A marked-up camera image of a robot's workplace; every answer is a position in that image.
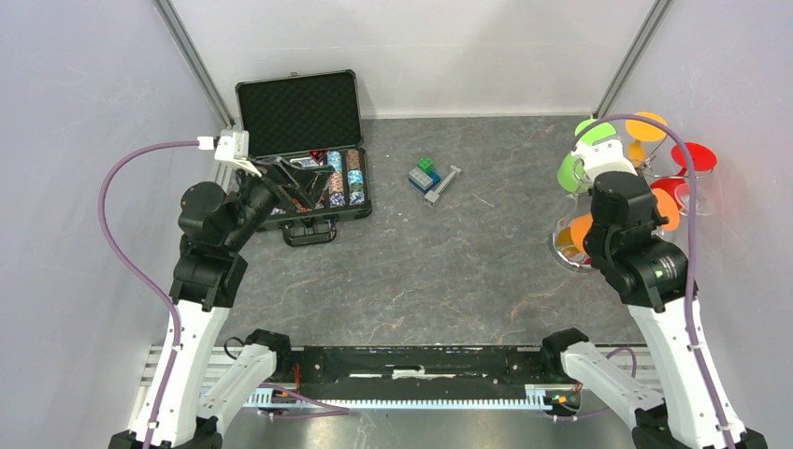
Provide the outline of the green wine glass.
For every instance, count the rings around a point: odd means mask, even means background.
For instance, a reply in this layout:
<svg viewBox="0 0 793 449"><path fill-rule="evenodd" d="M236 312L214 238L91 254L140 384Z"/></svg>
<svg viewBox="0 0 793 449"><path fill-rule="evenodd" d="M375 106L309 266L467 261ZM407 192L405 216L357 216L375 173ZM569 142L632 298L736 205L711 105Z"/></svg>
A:
<svg viewBox="0 0 793 449"><path fill-rule="evenodd" d="M594 146L603 139L617 136L615 127L610 123L601 123L583 134L575 144L575 149L582 145ZM578 162L573 152L568 152L557 171L557 181L570 194L579 194L585 190L584 163Z"/></svg>

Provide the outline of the orange wine glass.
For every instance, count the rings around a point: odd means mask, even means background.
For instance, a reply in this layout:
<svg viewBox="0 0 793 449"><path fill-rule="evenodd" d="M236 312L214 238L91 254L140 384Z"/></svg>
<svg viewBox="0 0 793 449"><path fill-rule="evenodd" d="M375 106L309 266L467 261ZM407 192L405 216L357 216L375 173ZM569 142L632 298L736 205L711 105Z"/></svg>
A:
<svg viewBox="0 0 793 449"><path fill-rule="evenodd" d="M675 231L681 222L681 214L674 198L660 188L652 188L651 192L656 197L657 209L662 218L668 221L661 226L665 231ZM593 224L591 213L575 218L570 224L570 237L575 248L584 253L584 237Z"/></svg>

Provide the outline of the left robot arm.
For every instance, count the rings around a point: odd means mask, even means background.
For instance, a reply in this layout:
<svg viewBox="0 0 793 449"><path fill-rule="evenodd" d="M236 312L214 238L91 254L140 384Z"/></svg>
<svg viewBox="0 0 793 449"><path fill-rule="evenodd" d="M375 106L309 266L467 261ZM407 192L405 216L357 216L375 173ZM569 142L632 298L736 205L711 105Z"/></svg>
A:
<svg viewBox="0 0 793 449"><path fill-rule="evenodd" d="M232 366L209 391L202 390L215 341L248 267L241 249L274 209L316 205L334 172L332 166L304 168L277 157L252 171L240 170L243 185L237 192L214 181L186 190L178 220L180 258L164 296L170 314L167 348L134 424L113 435L109 447L219 448L258 385L292 373L288 338L257 329Z"/></svg>

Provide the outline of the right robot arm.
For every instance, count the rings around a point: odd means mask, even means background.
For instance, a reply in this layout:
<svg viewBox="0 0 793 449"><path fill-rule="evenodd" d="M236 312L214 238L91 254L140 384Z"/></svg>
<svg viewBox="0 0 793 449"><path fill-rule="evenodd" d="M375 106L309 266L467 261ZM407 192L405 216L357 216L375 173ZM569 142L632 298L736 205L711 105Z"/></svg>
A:
<svg viewBox="0 0 793 449"><path fill-rule="evenodd" d="M661 389L640 384L576 328L543 340L542 374L589 388L622 419L637 448L767 447L728 404L704 339L689 261L654 233L670 220L650 186L610 171L595 178L591 193L584 250L639 327Z"/></svg>

